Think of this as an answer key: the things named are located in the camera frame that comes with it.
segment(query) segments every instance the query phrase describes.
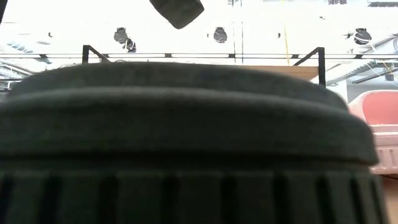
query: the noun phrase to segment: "ceiling fixture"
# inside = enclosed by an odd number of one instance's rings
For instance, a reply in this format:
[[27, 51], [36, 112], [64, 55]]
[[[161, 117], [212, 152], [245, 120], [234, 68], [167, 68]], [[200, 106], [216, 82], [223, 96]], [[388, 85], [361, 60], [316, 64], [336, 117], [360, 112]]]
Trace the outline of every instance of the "ceiling fixture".
[[114, 41], [123, 44], [127, 38], [126, 28], [118, 27], [113, 35]]
[[126, 49], [128, 53], [136, 53], [136, 43], [128, 37], [125, 27], [118, 27], [113, 35], [114, 41], [119, 44], [123, 44], [123, 49]]
[[365, 45], [372, 40], [372, 37], [370, 33], [366, 31], [366, 28], [357, 28], [355, 31], [354, 41], [356, 44]]
[[222, 28], [222, 27], [216, 28], [216, 30], [214, 31], [213, 37], [217, 41], [217, 43], [221, 43], [221, 44], [225, 43], [226, 39], [228, 38], [224, 28]]
[[51, 45], [50, 43], [45, 42], [45, 41], [36, 41], [36, 43], [42, 44], [42, 45]]

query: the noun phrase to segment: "wooden surface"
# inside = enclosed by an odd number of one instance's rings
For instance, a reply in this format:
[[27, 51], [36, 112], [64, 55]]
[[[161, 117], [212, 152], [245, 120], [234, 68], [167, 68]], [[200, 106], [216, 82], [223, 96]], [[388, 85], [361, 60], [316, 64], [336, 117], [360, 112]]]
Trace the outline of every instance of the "wooden surface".
[[272, 71], [281, 74], [286, 74], [291, 77], [300, 78], [304, 80], [311, 80], [318, 76], [318, 67], [308, 66], [252, 66], [247, 65], [244, 68], [256, 69], [261, 71]]
[[383, 178], [383, 186], [390, 224], [398, 224], [398, 180]]

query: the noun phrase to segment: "black rubber object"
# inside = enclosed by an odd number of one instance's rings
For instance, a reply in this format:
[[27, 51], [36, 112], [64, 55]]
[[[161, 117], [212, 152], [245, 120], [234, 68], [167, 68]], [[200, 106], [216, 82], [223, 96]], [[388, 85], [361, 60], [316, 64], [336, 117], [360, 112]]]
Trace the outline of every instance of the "black rubber object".
[[0, 107], [0, 223], [387, 223], [334, 93], [212, 65], [47, 71]]
[[176, 29], [194, 21], [204, 10], [200, 0], [149, 0], [156, 11]]

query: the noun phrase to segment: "ceiling light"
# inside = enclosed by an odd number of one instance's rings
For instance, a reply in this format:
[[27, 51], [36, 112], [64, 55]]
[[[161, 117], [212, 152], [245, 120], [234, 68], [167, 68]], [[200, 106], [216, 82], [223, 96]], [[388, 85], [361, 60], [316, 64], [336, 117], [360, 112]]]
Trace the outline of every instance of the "ceiling light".
[[222, 27], [216, 28], [216, 30], [214, 31], [213, 37], [217, 41], [217, 43], [221, 43], [221, 44], [225, 43], [226, 39], [228, 38], [224, 28], [222, 28]]
[[113, 39], [114, 41], [123, 44], [124, 41], [127, 39], [126, 28], [118, 27], [113, 35]]
[[372, 37], [370, 33], [366, 31], [366, 28], [357, 28], [355, 31], [354, 41], [356, 44], [365, 45], [372, 40]]

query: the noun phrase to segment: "pink chair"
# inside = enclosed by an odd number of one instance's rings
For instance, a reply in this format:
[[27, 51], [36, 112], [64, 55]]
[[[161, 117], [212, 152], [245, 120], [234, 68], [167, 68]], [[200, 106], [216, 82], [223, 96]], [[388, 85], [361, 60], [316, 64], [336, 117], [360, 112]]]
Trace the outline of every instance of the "pink chair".
[[372, 172], [398, 174], [398, 90], [367, 91], [349, 109], [373, 130], [380, 163], [371, 167]]

